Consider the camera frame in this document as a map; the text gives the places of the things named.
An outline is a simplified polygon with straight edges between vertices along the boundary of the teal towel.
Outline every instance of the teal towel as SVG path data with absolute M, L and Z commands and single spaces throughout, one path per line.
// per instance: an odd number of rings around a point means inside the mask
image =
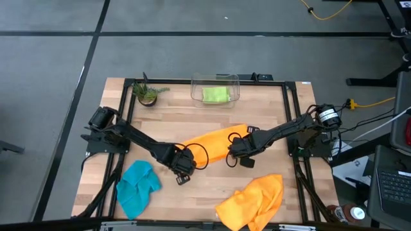
M 116 188 L 117 200 L 131 220 L 144 211 L 150 193 L 159 190 L 161 184 L 150 163 L 136 160 L 124 173 Z

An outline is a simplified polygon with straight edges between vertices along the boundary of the green sponge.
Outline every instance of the green sponge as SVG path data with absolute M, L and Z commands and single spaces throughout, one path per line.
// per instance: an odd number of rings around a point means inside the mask
M 226 103 L 230 101 L 228 87 L 203 87 L 204 103 Z

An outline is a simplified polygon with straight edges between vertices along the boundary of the plant pot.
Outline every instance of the plant pot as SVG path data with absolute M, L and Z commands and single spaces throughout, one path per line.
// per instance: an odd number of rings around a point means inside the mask
M 153 101 L 151 101 L 151 102 L 143 102 L 143 101 L 141 101 L 140 99 L 138 99 L 139 100 L 139 102 L 142 104 L 142 105 L 144 105 L 144 106 L 146 106 L 146 107 L 152 107 L 152 106 L 154 106 L 155 105 L 155 103 L 157 102 L 157 97 L 153 100 Z

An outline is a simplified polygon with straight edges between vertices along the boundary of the orange cloth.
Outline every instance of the orange cloth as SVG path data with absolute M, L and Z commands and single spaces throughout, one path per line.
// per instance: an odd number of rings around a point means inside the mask
M 231 126 L 229 128 L 224 128 L 221 130 L 213 131 L 205 135 L 195 137 L 194 139 L 184 141 L 183 145 L 198 143 L 204 146 L 208 152 L 209 164 L 221 160 L 227 156 L 229 150 L 228 147 L 231 145 L 231 142 L 228 139 L 228 136 L 236 132 L 244 137 L 248 134 L 247 125 L 241 124 L 237 126 Z M 238 135 L 232 135 L 230 139 L 232 140 Z M 203 148 L 199 145 L 190 145 L 188 147 L 194 155 L 194 161 L 197 163 L 197 167 L 204 166 L 207 163 L 207 155 Z
M 240 192 L 216 206 L 221 222 L 231 230 L 249 224 L 251 231 L 262 230 L 276 214 L 283 200 L 283 177 L 267 175 L 254 179 Z

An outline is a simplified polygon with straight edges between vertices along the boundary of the wooden tabletop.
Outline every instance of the wooden tabletop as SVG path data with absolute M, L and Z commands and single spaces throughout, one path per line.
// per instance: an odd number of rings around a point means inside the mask
M 123 83 L 123 78 L 107 79 L 101 106 L 118 108 Z M 301 112 L 305 112 L 309 105 L 315 103 L 313 89 L 309 82 L 296 82 L 296 85 Z M 157 141 L 183 142 L 207 132 L 242 123 L 267 130 L 286 122 L 280 87 L 240 86 L 240 99 L 233 108 L 198 108 L 193 105 L 190 85 L 153 86 L 169 87 L 170 91 L 161 93 L 154 107 L 144 107 L 137 101 L 132 126 Z M 127 116 L 130 94 L 131 90 L 127 96 L 124 117 Z M 291 92 L 288 95 L 293 109 Z M 107 156 L 99 154 L 85 163 L 73 215 L 81 213 L 100 190 Z M 132 144 L 125 157 L 123 172 L 135 160 L 149 161 L 161 181 L 162 189 L 151 193 L 150 203 L 138 219 L 177 221 L 219 221 L 214 207 L 232 196 L 235 190 L 244 189 L 253 178 L 280 174 L 284 182 L 283 202 L 271 222 L 300 223 L 301 212 L 295 174 L 292 159 L 288 156 L 286 139 L 275 141 L 265 152 L 253 159 L 256 160 L 253 169 L 240 165 L 230 168 L 224 160 L 209 164 L 203 171 L 196 170 L 191 181 L 179 186 L 175 181 L 176 176 L 167 167 L 152 158 L 148 151 Z M 315 189 L 321 200 L 325 205 L 338 205 L 330 167 L 321 158 L 311 158 L 311 168 Z M 103 215 L 108 212 L 111 192 L 107 195 Z M 308 215 L 313 220 L 310 197 L 307 192 L 305 195 Z M 118 202 L 114 217 L 127 218 Z

